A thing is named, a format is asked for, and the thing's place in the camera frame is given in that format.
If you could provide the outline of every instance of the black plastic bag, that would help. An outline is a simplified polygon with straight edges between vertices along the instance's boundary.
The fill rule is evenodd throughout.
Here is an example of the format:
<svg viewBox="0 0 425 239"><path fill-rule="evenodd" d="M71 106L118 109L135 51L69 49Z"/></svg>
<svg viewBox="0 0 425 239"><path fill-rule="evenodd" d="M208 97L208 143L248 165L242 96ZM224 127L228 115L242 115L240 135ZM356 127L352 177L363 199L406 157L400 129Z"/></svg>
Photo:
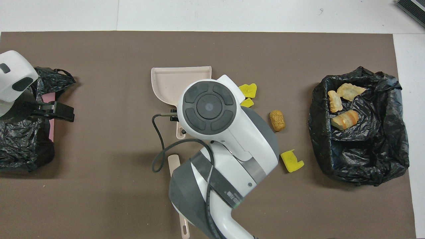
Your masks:
<svg viewBox="0 0 425 239"><path fill-rule="evenodd" d="M352 102L341 98L343 110L329 111L327 92L344 83L367 90ZM393 76L359 67L326 76L313 91L309 130L319 166L327 176L356 185L375 185L399 177L409 167L408 139L402 119L401 86ZM344 131L330 119L353 109L359 122Z"/></svg>
<svg viewBox="0 0 425 239"><path fill-rule="evenodd" d="M29 86L35 99L42 102L42 95L63 90L74 84L74 78L66 71L50 68L34 68L38 79ZM25 119L18 123L0 121L0 172L33 171L54 157L53 142L49 139L48 119Z"/></svg>

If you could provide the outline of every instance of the brown surface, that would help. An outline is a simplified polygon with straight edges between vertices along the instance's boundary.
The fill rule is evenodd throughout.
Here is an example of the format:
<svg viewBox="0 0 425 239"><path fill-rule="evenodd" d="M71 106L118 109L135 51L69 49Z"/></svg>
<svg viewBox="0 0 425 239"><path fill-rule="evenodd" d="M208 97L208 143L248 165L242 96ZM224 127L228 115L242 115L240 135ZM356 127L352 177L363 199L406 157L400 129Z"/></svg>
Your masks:
<svg viewBox="0 0 425 239"><path fill-rule="evenodd" d="M0 52L10 49L34 66L71 72L78 85L62 97L76 117L56 123L54 161L26 176L0 174L2 239L180 238L168 167L150 170L160 150L150 120L170 109L153 94L150 69L202 65L212 66L215 79L256 83L252 108L266 120L274 109L283 112L280 150L295 149L305 162L290 174L280 162L234 211L249 232L261 239L415 237L408 175L379 187L329 179L307 128L312 90L327 74L361 65L397 75L391 35L3 32ZM158 122L165 144L176 141L175 123ZM187 159L195 150L171 153ZM193 226L190 233L205 238Z"/></svg>

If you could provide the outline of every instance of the sponge piece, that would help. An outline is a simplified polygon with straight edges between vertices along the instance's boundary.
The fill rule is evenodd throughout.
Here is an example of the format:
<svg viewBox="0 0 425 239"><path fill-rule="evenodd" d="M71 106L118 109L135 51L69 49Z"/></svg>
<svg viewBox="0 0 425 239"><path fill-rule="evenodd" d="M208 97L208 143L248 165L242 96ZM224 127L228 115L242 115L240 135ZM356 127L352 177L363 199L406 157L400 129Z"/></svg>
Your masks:
<svg viewBox="0 0 425 239"><path fill-rule="evenodd" d="M247 98L246 100L242 101L241 106L245 106L245 107L251 107L254 105L254 102L252 101L251 98Z"/></svg>
<svg viewBox="0 0 425 239"><path fill-rule="evenodd" d="M292 173L304 166L304 161L301 160L298 162L297 157L293 153L293 149L282 153L280 156L283 159L283 163L285 164L288 172Z"/></svg>
<svg viewBox="0 0 425 239"><path fill-rule="evenodd" d="M251 85L241 85L239 89L247 98L255 98L255 94L257 93L257 85L255 83L252 83Z"/></svg>

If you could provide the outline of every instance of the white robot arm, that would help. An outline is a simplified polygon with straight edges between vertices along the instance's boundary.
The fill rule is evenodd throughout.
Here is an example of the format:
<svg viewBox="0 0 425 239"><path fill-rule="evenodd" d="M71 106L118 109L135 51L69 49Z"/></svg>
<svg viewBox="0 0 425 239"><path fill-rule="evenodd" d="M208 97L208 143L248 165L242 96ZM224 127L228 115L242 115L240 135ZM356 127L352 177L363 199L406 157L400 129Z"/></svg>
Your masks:
<svg viewBox="0 0 425 239"><path fill-rule="evenodd" d="M252 109L240 106L244 99L223 75L191 84L177 106L184 130L210 142L214 160L204 147L178 167L169 197L176 210L210 238L254 238L231 211L278 164L273 131Z"/></svg>
<svg viewBox="0 0 425 239"><path fill-rule="evenodd" d="M74 108L57 101L36 101L27 88L38 78L31 64L16 51L0 54L0 121L19 122L28 117L73 122Z"/></svg>
<svg viewBox="0 0 425 239"><path fill-rule="evenodd" d="M0 54L0 119L37 78L37 72L21 54L16 51Z"/></svg>

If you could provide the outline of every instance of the white table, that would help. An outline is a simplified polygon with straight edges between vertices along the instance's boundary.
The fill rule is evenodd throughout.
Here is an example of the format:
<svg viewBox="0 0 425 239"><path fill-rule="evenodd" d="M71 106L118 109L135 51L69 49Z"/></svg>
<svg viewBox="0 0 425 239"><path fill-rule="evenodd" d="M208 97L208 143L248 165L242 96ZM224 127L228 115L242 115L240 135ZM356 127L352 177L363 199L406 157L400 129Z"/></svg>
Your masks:
<svg viewBox="0 0 425 239"><path fill-rule="evenodd" d="M416 236L425 238L425 29L393 0L1 0L2 31L277 31L394 34Z"/></svg>

